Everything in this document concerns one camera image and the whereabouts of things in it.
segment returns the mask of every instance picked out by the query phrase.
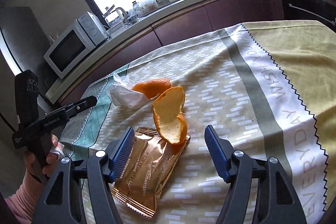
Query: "gray stripe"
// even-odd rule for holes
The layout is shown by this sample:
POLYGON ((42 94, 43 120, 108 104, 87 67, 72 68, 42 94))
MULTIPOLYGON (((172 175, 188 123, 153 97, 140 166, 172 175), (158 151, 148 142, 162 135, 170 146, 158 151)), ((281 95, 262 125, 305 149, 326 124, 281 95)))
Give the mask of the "gray stripe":
POLYGON ((257 79, 254 77, 251 68, 240 55, 236 42, 231 39, 224 29, 218 30, 217 33, 227 47, 231 60, 246 88, 248 96, 250 97, 260 131, 264 136, 266 157, 277 157, 290 179, 292 179, 292 169, 285 153, 284 134, 274 118, 263 90, 257 79))

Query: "silver screw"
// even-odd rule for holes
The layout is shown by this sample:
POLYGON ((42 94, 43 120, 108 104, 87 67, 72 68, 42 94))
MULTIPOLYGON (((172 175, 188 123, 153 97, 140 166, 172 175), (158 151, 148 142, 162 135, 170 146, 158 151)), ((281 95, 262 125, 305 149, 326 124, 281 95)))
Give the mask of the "silver screw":
POLYGON ((105 154, 106 154, 106 153, 105 153, 104 150, 99 150, 99 151, 96 152, 96 156, 97 156, 98 158, 104 157, 105 154))
POLYGON ((273 164, 277 164, 278 163, 278 159, 276 157, 270 157, 269 161, 273 164))
POLYGON ((244 155, 244 152, 242 150, 236 150, 234 154, 236 157, 242 157, 244 155))
POLYGON ((63 159, 61 159, 61 163, 63 164, 67 164, 70 161, 70 159, 68 157, 65 157, 63 159))

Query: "orange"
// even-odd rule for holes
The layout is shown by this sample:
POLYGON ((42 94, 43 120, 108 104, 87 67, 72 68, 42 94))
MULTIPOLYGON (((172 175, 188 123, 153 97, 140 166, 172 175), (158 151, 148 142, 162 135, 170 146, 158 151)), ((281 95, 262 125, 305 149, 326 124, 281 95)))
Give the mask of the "orange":
POLYGON ((156 97, 171 87, 171 82, 167 78, 155 79, 148 82, 141 82, 136 84, 132 90, 141 92, 146 95, 148 99, 156 97))
POLYGON ((163 92, 153 103, 156 129, 160 136, 172 146, 183 144, 187 136, 187 122, 182 113, 184 101, 183 88, 175 86, 163 92))

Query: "microwave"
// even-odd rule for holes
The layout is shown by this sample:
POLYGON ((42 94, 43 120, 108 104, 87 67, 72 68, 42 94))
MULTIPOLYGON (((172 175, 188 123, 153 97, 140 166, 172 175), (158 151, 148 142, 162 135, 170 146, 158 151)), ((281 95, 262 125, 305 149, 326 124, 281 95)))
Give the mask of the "microwave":
POLYGON ((51 45, 44 59, 63 79, 82 59, 108 37, 99 19, 87 12, 76 19, 51 45))

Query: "drawer handle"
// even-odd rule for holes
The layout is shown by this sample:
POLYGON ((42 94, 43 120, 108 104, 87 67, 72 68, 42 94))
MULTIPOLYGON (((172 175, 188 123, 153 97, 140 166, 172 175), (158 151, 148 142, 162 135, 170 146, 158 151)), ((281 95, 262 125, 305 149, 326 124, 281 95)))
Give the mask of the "drawer handle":
POLYGON ((301 11, 304 11, 304 12, 307 12, 307 13, 310 13, 310 14, 312 14, 312 15, 318 16, 319 18, 322 18, 323 20, 328 21, 328 22, 329 22, 330 24, 332 24, 333 26, 336 26, 336 24, 335 24, 336 18, 335 18, 335 21, 330 21, 329 19, 326 19, 326 18, 324 18, 324 17, 322 17, 322 16, 320 16, 320 15, 318 15, 318 14, 315 14, 315 13, 313 13, 313 12, 311 12, 311 11, 302 9, 302 8, 300 8, 300 7, 293 6, 293 5, 291 5, 290 3, 289 3, 289 6, 292 7, 292 8, 295 8, 295 9, 298 9, 298 10, 301 10, 301 11))

